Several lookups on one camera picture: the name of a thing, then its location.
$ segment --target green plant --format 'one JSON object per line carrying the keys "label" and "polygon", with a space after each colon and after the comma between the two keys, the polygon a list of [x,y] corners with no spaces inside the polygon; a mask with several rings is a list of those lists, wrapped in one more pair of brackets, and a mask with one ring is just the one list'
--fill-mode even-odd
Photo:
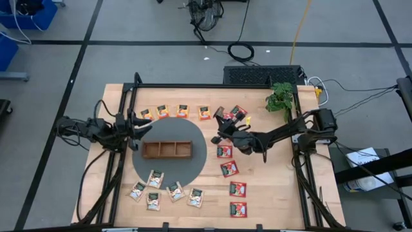
{"label": "green plant", "polygon": [[285,122],[289,119],[289,111],[292,109],[292,85],[290,83],[275,83],[271,87],[273,94],[266,98],[266,110],[269,112],[284,110]]}

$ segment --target wooden tray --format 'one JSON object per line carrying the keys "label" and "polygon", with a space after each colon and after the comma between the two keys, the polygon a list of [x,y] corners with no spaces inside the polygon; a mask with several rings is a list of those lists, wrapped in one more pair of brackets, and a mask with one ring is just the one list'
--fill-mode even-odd
{"label": "wooden tray", "polygon": [[190,159],[192,158],[192,141],[143,141],[142,156],[145,159]]}

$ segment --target red snack packet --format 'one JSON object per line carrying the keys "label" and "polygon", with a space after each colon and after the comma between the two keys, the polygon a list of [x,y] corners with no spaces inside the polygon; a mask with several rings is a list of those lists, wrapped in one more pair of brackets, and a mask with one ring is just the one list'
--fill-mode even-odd
{"label": "red snack packet", "polygon": [[236,166],[236,162],[234,162],[234,160],[220,164],[220,168],[225,178],[239,173],[238,167]]}
{"label": "red snack packet", "polygon": [[218,158],[232,158],[232,146],[218,145]]}
{"label": "red snack packet", "polygon": [[230,203],[230,216],[231,217],[247,217],[246,202],[231,202]]}
{"label": "red snack packet", "polygon": [[236,119],[236,117],[233,113],[223,113],[223,118],[224,119],[233,119],[233,118]]}
{"label": "red snack packet", "polygon": [[246,183],[231,181],[229,195],[233,197],[246,197]]}
{"label": "red snack packet", "polygon": [[242,112],[245,116],[247,114],[247,111],[244,110],[242,107],[236,105],[235,107],[233,107],[233,109],[230,111],[230,114],[233,114],[232,120],[236,120],[236,115]]}

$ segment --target gray floor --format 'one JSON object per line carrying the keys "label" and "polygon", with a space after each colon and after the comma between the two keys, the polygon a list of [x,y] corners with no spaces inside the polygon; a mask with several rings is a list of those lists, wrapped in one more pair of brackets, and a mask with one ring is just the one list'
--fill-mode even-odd
{"label": "gray floor", "polygon": [[[178,9],[186,1],[103,0],[91,40],[196,41],[189,13]],[[83,40],[97,0],[66,0],[46,32],[28,32],[35,40]],[[412,43],[410,0],[380,0],[398,42]],[[242,40],[290,42],[306,1],[251,0]],[[224,3],[225,17],[211,41],[235,41],[246,4]],[[8,33],[20,38],[18,32]],[[372,0],[313,0],[299,38],[301,42],[390,43]],[[29,82],[0,82],[0,98],[10,99],[13,115],[0,134],[0,231],[13,229],[42,155],[80,46],[20,46],[10,71],[24,71]],[[255,47],[259,64],[288,64],[290,47]],[[412,62],[412,48],[403,48]],[[405,72],[394,48],[298,47],[294,64],[308,76],[337,79],[347,88],[380,88],[395,84]],[[93,113],[107,83],[221,83],[223,67],[239,65],[224,53],[204,46],[88,46],[65,115],[86,119]],[[333,111],[350,106],[370,93],[348,93],[326,84]],[[338,117],[339,141],[351,147],[410,148],[412,124],[395,92]],[[87,152],[57,139],[25,228],[64,226],[71,221]],[[354,229],[391,231],[402,220],[396,201],[342,199],[347,225]],[[352,213],[362,206],[362,218]]]}

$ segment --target white cable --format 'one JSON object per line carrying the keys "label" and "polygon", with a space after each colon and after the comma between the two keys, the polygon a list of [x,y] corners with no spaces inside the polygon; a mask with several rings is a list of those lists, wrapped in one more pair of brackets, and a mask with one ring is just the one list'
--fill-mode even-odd
{"label": "white cable", "polygon": [[9,39],[11,39],[11,40],[13,40],[13,41],[16,41],[16,42],[25,43],[25,44],[32,44],[32,41],[31,41],[31,40],[29,39],[29,37],[27,37],[27,35],[21,30],[20,25],[19,25],[19,23],[17,22],[17,16],[16,16],[16,11],[17,11],[17,9],[16,9],[16,6],[15,6],[15,0],[13,0],[13,6],[14,6],[14,7],[13,7],[13,10],[14,10],[13,16],[14,16],[15,24],[16,24],[17,28],[19,29],[20,33],[27,39],[28,42],[27,42],[27,41],[18,40],[18,39],[14,39],[13,37],[10,37],[10,36],[4,34],[3,32],[0,32],[0,34],[2,34],[4,37],[7,37],[7,38],[9,38]]}
{"label": "white cable", "polygon": [[324,102],[322,102],[322,103],[319,104],[319,106],[323,106],[324,104],[326,104],[326,103],[329,101],[328,90],[326,89],[326,86],[323,84],[323,81],[322,81],[320,78],[318,78],[318,77],[311,77],[311,78],[309,78],[309,79],[308,79],[308,83],[309,83],[310,80],[312,80],[312,79],[317,79],[318,81],[320,81],[321,84],[322,84],[322,86],[323,86],[324,92],[326,93],[326,100],[325,100]]}
{"label": "white cable", "polygon": [[37,29],[39,29],[39,31],[43,32],[44,30],[42,30],[42,29],[41,29],[39,26],[37,26],[37,24],[34,22],[34,20],[33,20],[33,15],[31,16],[31,19],[32,19],[32,22],[33,22],[34,26],[36,26]]}

